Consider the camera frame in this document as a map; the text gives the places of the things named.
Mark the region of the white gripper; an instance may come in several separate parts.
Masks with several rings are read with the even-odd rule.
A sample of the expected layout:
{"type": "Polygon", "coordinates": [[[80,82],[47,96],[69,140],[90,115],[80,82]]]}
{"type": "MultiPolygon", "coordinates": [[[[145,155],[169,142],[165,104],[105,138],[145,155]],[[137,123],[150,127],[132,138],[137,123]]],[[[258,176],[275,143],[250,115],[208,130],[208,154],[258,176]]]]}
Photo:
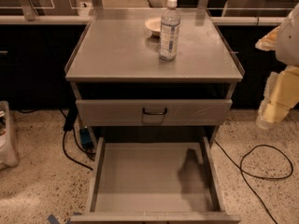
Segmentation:
{"type": "Polygon", "coordinates": [[[286,69],[272,72],[266,81],[256,124],[271,129],[283,121],[299,103],[299,4],[289,13],[280,28],[277,26],[255,44],[263,51],[276,50],[278,61],[286,69]]]}

